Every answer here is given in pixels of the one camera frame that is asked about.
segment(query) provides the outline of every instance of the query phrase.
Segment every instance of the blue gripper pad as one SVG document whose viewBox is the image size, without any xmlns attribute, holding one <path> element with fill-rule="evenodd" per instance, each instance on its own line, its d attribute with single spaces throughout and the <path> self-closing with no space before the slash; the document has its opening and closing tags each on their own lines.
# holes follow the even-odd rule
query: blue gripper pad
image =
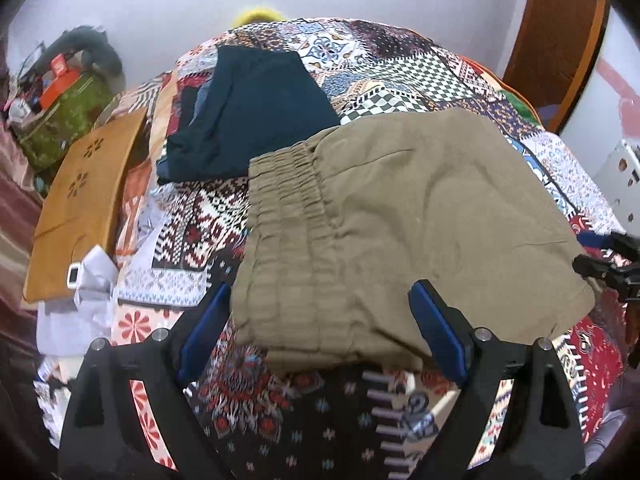
<svg viewBox="0 0 640 480">
<path fill-rule="evenodd" d="M 229 319 L 231 287 L 222 283 L 180 350 L 180 384 L 197 381 Z"/>
<path fill-rule="evenodd" d="M 465 349 L 454 330 L 470 343 L 471 325 L 459 310 L 444 303 L 427 280 L 415 282 L 409 291 L 409 307 L 442 374 L 459 388 L 466 382 L 470 349 Z"/>
<path fill-rule="evenodd" d="M 607 249 L 609 247 L 609 237 L 592 233 L 591 231 L 583 231 L 575 235 L 578 243 L 583 247 L 593 247 L 595 249 Z"/>
</svg>

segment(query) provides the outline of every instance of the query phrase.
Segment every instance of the patterned blanket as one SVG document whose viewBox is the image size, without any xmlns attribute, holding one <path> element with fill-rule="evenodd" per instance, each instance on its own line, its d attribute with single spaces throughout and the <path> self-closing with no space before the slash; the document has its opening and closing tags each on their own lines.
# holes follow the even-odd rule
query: patterned blanket
<svg viewBox="0 0 640 480">
<path fill-rule="evenodd" d="M 162 118 L 168 123 L 167 135 L 177 129 L 182 90 L 201 85 L 213 73 L 217 47 L 222 44 L 296 51 L 342 124 L 367 115 L 426 113 L 451 107 L 489 117 L 505 141 L 523 156 L 576 233 L 621 229 L 597 186 L 562 141 L 521 117 L 499 82 L 433 41 L 389 25 L 337 19 L 256 23 L 206 41 L 176 63 L 170 117 Z M 171 198 L 161 203 L 163 217 L 156 228 L 147 274 L 137 266 L 136 279 L 127 282 L 128 290 L 124 287 L 123 297 L 129 303 L 121 304 L 116 313 L 111 337 L 114 344 L 137 342 L 159 326 L 172 326 L 180 316 L 175 306 L 193 301 L 185 300 L 180 280 L 193 281 L 194 276 L 206 273 L 210 256 L 237 244 L 242 235 L 247 206 L 245 179 L 169 186 Z M 153 183 L 140 187 L 141 200 L 149 197 L 147 187 Z M 601 256 L 615 257 L 610 253 Z M 127 266 L 121 278 L 126 281 Z M 163 284 L 161 294 L 150 293 L 147 278 Z M 167 283 L 173 283 L 173 288 L 167 288 Z M 610 384 L 622 370 L 623 318 L 623 306 L 606 294 L 589 316 L 554 342 L 574 393 L 585 441 L 596 430 Z M 440 401 L 451 389 L 437 370 L 414 376 L 358 368 L 344 377 L 299 374 L 278 378 L 269 372 L 263 350 L 234 344 L 230 323 L 200 381 L 186 394 L 213 446 L 238 477 L 249 478 L 258 472 L 261 477 L 299 478 L 301 472 L 312 470 L 311 464 L 329 476 L 337 474 L 339 446 L 334 437 L 341 424 L 337 419 L 354 413 L 352 434 L 362 443 L 362 449 L 356 450 L 358 474 L 406 478 L 446 419 L 450 406 L 443 409 Z M 153 456 L 175 467 L 143 384 L 134 381 L 132 391 Z M 470 466 L 490 457 L 510 392 L 511 383 L 503 381 Z M 402 424 L 410 394 L 422 396 L 424 402 L 421 424 L 408 428 Z M 380 402 L 370 402 L 372 397 Z M 303 432 L 296 423 L 303 414 L 315 420 L 309 431 Z M 384 417 L 386 422 L 380 424 Z M 380 427 L 386 431 L 384 437 Z"/>
</svg>

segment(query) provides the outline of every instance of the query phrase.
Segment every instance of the yellow object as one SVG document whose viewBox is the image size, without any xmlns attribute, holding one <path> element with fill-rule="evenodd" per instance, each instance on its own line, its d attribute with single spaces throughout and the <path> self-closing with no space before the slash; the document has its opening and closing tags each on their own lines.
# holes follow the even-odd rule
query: yellow object
<svg viewBox="0 0 640 480">
<path fill-rule="evenodd" d="M 231 28 L 242 27 L 249 23 L 260 22 L 283 22 L 286 18 L 277 10 L 264 9 L 255 7 L 255 9 L 246 10 L 238 16 L 231 25 Z"/>
</svg>

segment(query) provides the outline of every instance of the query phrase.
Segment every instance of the gray cloth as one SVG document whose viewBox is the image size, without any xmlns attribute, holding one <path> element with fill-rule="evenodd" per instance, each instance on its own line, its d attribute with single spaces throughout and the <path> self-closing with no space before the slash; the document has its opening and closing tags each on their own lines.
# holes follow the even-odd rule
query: gray cloth
<svg viewBox="0 0 640 480">
<path fill-rule="evenodd" d="M 88 25 L 66 30 L 34 63 L 32 70 L 44 74 L 50 70 L 53 58 L 66 52 L 80 52 L 82 50 L 82 65 L 86 69 L 94 69 L 103 75 L 117 76 L 122 72 L 120 57 L 107 41 L 103 32 Z"/>
<path fill-rule="evenodd" d="M 407 292 L 430 280 L 472 326 L 555 338 L 594 305 L 581 246 L 521 156 L 462 109 L 365 117 L 252 159 L 239 344 L 278 370 L 421 369 Z"/>
</svg>

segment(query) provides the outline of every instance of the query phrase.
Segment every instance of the folded shirt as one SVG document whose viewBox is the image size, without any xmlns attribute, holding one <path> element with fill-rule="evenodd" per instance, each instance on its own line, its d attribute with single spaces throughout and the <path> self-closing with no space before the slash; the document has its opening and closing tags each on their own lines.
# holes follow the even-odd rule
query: folded shirt
<svg viewBox="0 0 640 480">
<path fill-rule="evenodd" d="M 163 180 L 244 176 L 252 157 L 340 123 L 297 53 L 241 46 L 218 49 L 202 109 L 193 116 L 167 137 L 166 156 L 158 162 Z"/>
</svg>

